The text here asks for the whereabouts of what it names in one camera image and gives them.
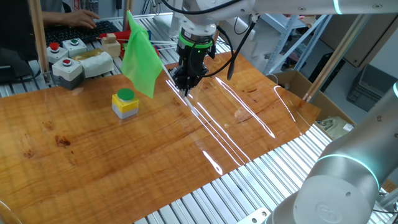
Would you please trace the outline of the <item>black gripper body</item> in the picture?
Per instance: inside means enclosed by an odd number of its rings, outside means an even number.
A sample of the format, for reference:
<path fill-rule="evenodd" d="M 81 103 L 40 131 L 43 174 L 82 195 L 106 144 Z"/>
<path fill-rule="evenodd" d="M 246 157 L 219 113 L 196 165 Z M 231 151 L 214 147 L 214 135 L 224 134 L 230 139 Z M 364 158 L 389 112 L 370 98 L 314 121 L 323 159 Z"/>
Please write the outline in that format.
<path fill-rule="evenodd" d="M 185 48 L 178 46 L 177 53 L 180 59 L 178 67 L 172 72 L 174 80 L 181 80 L 183 77 L 205 77 L 209 70 L 203 61 L 207 55 L 211 58 L 215 57 L 215 48 L 198 49 L 189 46 Z"/>

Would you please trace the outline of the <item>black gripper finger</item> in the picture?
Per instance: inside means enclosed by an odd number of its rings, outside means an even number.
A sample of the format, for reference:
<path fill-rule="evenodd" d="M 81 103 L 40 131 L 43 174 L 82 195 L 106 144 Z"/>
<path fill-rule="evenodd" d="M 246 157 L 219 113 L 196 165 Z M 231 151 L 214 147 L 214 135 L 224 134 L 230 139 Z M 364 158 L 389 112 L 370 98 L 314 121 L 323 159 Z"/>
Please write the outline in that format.
<path fill-rule="evenodd" d="M 200 77 L 190 77 L 187 80 L 186 96 L 188 96 L 193 88 L 195 88 L 201 81 Z"/>
<path fill-rule="evenodd" d="M 180 93 L 185 93 L 187 90 L 187 78 L 186 76 L 175 76 L 174 83 Z"/>

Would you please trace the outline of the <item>operator bare hand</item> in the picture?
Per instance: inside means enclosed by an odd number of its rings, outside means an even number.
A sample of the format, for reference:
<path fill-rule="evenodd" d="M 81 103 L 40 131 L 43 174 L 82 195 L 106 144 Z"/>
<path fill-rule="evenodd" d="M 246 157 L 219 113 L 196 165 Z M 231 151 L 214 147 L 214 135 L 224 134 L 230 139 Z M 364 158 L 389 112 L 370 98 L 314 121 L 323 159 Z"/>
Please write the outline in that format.
<path fill-rule="evenodd" d="M 95 19 L 100 19 L 99 15 L 87 10 L 78 10 L 65 13 L 62 22 L 70 27 L 86 27 L 89 29 L 96 28 Z"/>

